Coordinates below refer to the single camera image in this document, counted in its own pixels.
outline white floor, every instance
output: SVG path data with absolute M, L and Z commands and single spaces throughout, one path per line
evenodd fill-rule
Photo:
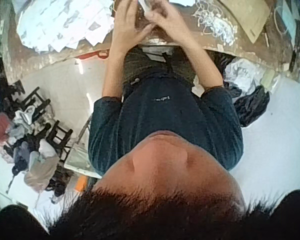
M 51 99 L 55 118 L 74 130 L 74 138 L 92 112 L 90 103 L 101 97 L 106 64 L 97 57 L 81 62 L 82 71 L 76 60 L 70 59 L 22 79 L 27 93 L 39 86 L 42 96 Z M 300 83 L 283 79 L 266 113 L 243 130 L 243 138 L 243 157 L 231 173 L 247 203 L 275 200 L 300 189 Z M 1 193 L 12 177 L 11 168 L 0 158 Z M 33 208 L 38 195 L 22 184 L 23 177 L 17 176 L 8 197 Z M 49 197 L 44 194 L 32 212 L 38 215 L 50 208 Z

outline table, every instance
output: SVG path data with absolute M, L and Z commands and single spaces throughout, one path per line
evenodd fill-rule
M 252 44 L 232 14 L 221 3 L 215 2 L 223 9 L 225 16 L 232 24 L 238 26 L 238 33 L 236 34 L 237 40 L 232 46 L 223 46 L 223 52 L 248 59 L 268 68 L 275 69 L 278 72 L 283 71 L 283 64 L 290 63 L 292 59 L 293 48 L 289 37 L 287 35 L 281 36 L 276 29 L 273 16 L 273 1 L 266 0 L 266 3 L 271 9 L 271 14 L 264 26 L 264 31 L 268 36 L 269 47 L 267 46 L 264 32 L 262 32 L 257 41 Z M 194 5 L 192 7 L 178 6 L 178 8 L 195 39 L 201 46 L 206 50 L 219 52 L 220 49 L 218 49 L 218 45 L 222 44 L 220 39 L 214 38 L 212 35 L 202 35 L 202 27 L 198 27 L 197 19 L 192 16 L 197 10 L 197 7 Z M 9 84 L 13 84 L 16 81 L 21 80 L 24 76 L 51 64 L 84 54 L 106 50 L 109 49 L 111 45 L 112 34 L 109 33 L 104 42 L 97 44 L 96 46 L 91 46 L 86 40 L 81 40 L 77 49 L 65 48 L 61 52 L 53 51 L 39 54 L 33 49 L 29 49 L 22 45 L 20 38 L 16 33 L 16 21 L 13 9 L 11 9 L 10 16 L 8 14 L 7 16 L 9 19 L 5 20 L 2 34 L 2 59 Z M 279 27 L 284 29 L 280 17 L 278 17 L 278 20 Z M 145 39 L 142 44 L 146 46 L 157 46 L 158 44 L 154 43 L 154 40 L 156 39 L 158 39 L 158 36 L 154 33 L 152 36 Z M 165 45 L 173 46 L 175 43 L 170 42 L 165 43 Z

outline red cloth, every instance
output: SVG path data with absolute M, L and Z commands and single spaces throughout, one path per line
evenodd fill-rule
M 4 113 L 0 113 L 0 144 L 6 142 L 9 138 L 6 133 L 7 128 L 11 125 L 11 121 Z

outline man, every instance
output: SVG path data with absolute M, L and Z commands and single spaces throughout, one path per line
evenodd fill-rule
M 191 93 L 191 74 L 179 71 L 186 63 L 152 67 L 138 49 L 128 53 L 154 25 L 137 31 L 138 1 L 122 0 L 90 129 L 90 160 L 103 178 L 50 220 L 48 233 L 20 208 L 3 209 L 1 239 L 300 239 L 300 191 L 276 209 L 245 206 L 227 172 L 243 151 L 231 97 L 178 11 L 155 2 L 166 17 L 155 10 L 146 18 L 183 48 L 205 94 Z

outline printed logo on shirt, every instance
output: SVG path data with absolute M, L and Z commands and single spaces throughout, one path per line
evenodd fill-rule
M 153 101 L 155 101 L 155 102 L 164 102 L 166 100 L 170 100 L 170 96 L 164 96 L 164 97 L 161 97 L 161 98 L 153 99 Z

